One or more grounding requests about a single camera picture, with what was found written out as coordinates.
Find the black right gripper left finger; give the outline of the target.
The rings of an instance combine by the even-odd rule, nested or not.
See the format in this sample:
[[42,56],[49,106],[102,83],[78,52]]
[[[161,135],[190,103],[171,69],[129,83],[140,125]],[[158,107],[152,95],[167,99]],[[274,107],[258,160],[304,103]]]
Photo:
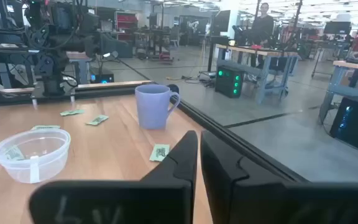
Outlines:
[[34,224],[192,224],[198,137],[188,131],[140,180],[59,180],[29,199]]

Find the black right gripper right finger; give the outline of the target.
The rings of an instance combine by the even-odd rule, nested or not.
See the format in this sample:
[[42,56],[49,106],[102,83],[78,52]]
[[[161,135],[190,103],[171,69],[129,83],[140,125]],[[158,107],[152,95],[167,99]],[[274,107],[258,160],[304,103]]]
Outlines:
[[200,149],[214,224],[358,224],[358,183],[287,181],[208,131]]

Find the lavender ceramic mug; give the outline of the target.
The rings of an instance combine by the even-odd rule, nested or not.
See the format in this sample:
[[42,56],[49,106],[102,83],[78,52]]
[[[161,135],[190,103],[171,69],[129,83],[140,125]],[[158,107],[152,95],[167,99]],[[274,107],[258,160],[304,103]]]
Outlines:
[[165,129],[167,119],[181,102],[168,86],[147,84],[135,88],[137,116],[143,129]]

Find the clear plastic bowl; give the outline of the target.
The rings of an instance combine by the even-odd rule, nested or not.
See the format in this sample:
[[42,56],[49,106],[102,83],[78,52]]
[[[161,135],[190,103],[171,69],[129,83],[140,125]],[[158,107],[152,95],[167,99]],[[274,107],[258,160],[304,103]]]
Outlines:
[[[36,184],[60,173],[68,158],[71,136],[63,129],[30,130],[0,142],[0,165],[17,182]],[[7,160],[3,152],[17,146],[24,160]]]

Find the black computer tower green lights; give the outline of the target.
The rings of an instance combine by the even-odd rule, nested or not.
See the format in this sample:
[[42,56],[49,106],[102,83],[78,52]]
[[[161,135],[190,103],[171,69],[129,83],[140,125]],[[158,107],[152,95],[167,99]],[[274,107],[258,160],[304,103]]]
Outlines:
[[239,98],[242,92],[244,71],[220,65],[216,71],[215,92],[228,98]]

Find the small computer blue light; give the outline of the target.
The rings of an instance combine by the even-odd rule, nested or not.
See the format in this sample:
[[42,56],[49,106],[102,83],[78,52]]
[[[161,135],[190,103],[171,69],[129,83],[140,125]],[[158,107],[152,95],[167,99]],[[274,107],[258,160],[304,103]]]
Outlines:
[[107,70],[102,70],[101,72],[98,69],[90,70],[90,82],[91,83],[113,83],[114,74]]

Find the wooden workbench blue-grey legs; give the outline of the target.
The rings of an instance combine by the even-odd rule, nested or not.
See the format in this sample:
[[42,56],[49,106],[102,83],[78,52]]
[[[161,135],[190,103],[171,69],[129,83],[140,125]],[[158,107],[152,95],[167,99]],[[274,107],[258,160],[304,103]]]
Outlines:
[[[288,95],[288,79],[295,72],[298,63],[296,52],[221,44],[217,44],[216,48],[218,49],[216,61],[218,68],[233,68],[244,75],[256,76],[255,100],[257,103],[263,102],[268,93],[276,93],[280,100]],[[244,63],[242,60],[244,54],[256,57],[261,55],[264,58],[263,67],[252,67],[250,60]]]
[[341,84],[342,77],[348,69],[358,70],[358,63],[350,63],[345,60],[337,60],[333,62],[334,73],[329,81],[324,100],[319,109],[318,123],[323,124],[328,111],[333,109],[331,104],[334,95],[344,96],[352,100],[358,101],[358,88],[345,86]]

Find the person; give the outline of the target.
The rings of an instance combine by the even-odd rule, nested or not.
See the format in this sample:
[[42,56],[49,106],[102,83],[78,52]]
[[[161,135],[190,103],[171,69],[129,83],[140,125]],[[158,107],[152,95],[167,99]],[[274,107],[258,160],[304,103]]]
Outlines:
[[260,45],[263,48],[271,47],[271,36],[274,27],[274,19],[268,14],[269,4],[264,2],[260,6],[261,15],[257,17],[251,28],[251,40],[253,45]]

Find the red shelf rack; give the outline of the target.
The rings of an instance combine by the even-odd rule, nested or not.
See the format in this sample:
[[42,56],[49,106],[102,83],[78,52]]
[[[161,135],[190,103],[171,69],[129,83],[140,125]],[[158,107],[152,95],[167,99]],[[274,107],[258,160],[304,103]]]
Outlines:
[[116,11],[115,12],[115,31],[118,40],[133,41],[134,32],[137,30],[138,19],[136,14]]

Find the black monitor on stand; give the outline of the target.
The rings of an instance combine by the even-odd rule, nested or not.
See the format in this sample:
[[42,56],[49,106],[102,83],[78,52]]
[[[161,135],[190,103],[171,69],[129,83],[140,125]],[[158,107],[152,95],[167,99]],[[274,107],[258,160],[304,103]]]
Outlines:
[[212,22],[212,35],[218,36],[222,32],[227,32],[229,27],[230,10],[219,11],[214,17]]

